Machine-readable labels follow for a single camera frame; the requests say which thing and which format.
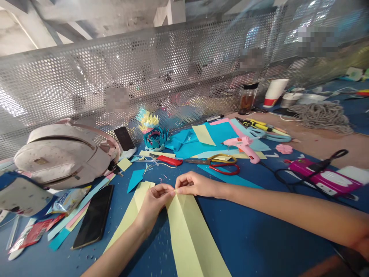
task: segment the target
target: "metal mesh fence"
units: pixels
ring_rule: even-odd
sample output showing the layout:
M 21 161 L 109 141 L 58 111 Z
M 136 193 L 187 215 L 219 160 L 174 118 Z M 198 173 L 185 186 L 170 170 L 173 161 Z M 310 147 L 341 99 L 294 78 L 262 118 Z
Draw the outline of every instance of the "metal mesh fence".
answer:
M 13 156 L 35 128 L 62 118 L 110 135 L 124 125 L 137 142 L 140 107 L 175 130 L 236 111 L 244 83 L 260 82 L 260 101 L 276 77 L 309 85 L 349 66 L 368 67 L 369 10 L 359 0 L 345 2 L 289 1 L 0 58 L 0 159 Z M 299 27 L 335 28 L 338 51 L 300 57 Z M 262 50 L 258 70 L 240 68 L 245 49 Z

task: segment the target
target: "pink paper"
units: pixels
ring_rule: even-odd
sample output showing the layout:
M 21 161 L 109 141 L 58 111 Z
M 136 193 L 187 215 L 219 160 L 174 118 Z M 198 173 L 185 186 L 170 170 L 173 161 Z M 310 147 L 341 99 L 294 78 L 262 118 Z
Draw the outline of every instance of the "pink paper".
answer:
M 228 122 L 228 123 L 232 126 L 233 130 L 236 132 L 236 134 L 237 134 L 237 136 L 238 136 L 238 137 L 244 137 L 244 136 L 245 136 L 245 135 L 243 134 L 243 132 L 241 132 L 241 131 L 240 131 L 240 129 L 239 129 L 239 128 L 237 128 L 237 127 L 233 124 L 233 122 L 231 122 L 231 121 L 229 120 L 229 118 L 228 118 L 228 117 L 223 118 L 223 119 L 221 119 L 221 120 L 214 121 L 214 122 L 210 123 L 210 125 L 217 125 L 217 124 L 225 123 L 225 122 Z
M 114 176 L 115 176 L 115 174 L 114 174 L 114 172 L 112 172 L 112 173 L 110 173 L 110 174 L 107 176 L 107 178 L 108 178 L 109 180 L 111 180 Z
M 286 144 L 278 144 L 276 146 L 276 149 L 278 152 L 281 152 L 282 154 L 292 154 L 293 152 L 292 146 Z
M 83 212 L 88 208 L 90 202 L 91 200 L 82 208 L 82 210 L 80 210 L 78 214 L 76 214 L 74 218 L 72 218 L 72 220 L 65 226 L 66 228 L 70 228 L 76 222 L 76 220 L 81 216 L 81 214 L 83 214 Z

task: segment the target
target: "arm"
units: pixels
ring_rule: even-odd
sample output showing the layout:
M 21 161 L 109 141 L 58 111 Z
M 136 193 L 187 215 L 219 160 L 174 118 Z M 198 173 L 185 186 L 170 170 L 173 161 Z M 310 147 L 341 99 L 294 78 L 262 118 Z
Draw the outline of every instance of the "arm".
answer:
M 174 188 L 167 184 L 159 184 L 149 189 L 132 225 L 82 277 L 119 276 L 150 235 L 161 209 L 174 195 Z
M 176 189 L 179 194 L 238 203 L 358 251 L 358 245 L 369 235 L 366 213 L 315 197 L 225 184 L 194 172 L 179 176 Z

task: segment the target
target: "pink strap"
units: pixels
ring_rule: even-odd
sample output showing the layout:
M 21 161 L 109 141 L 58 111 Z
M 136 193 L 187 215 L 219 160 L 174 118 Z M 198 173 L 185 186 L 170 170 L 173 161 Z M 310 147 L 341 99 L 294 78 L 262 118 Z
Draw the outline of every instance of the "pink strap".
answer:
M 95 133 L 98 133 L 99 135 L 105 137 L 107 139 L 107 143 L 109 144 L 110 146 L 110 151 L 109 151 L 109 155 L 111 156 L 113 154 L 113 152 L 115 150 L 118 150 L 118 153 L 117 155 L 115 156 L 115 159 L 114 159 L 114 162 L 117 163 L 118 160 L 119 160 L 119 157 L 120 157 L 120 148 L 119 148 L 119 145 L 118 143 L 116 142 L 116 140 L 109 134 L 95 128 L 95 127 L 91 127 L 91 126 L 88 126 L 88 125 L 84 125 L 84 124 L 77 124 L 77 123 L 72 123 L 72 119 L 71 118 L 65 118 L 65 119 L 62 119 L 58 122 L 55 122 L 54 124 L 67 124 L 67 125 L 71 125 L 71 126 L 74 126 L 74 127 L 80 127 L 80 128 L 84 128 L 84 129 L 87 129 L 87 130 L 90 130 L 90 131 L 93 131 Z

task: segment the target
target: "white backpack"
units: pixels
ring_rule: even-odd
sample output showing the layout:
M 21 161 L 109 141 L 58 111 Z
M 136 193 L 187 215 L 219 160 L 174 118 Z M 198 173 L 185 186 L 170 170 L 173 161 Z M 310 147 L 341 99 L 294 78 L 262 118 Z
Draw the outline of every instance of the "white backpack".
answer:
M 78 128 L 94 131 L 107 138 L 97 146 Z M 70 119 L 33 130 L 14 157 L 15 165 L 26 175 L 56 190 L 77 187 L 92 182 L 111 171 L 110 162 L 116 164 L 120 156 L 118 143 L 107 133 L 86 125 L 71 123 Z

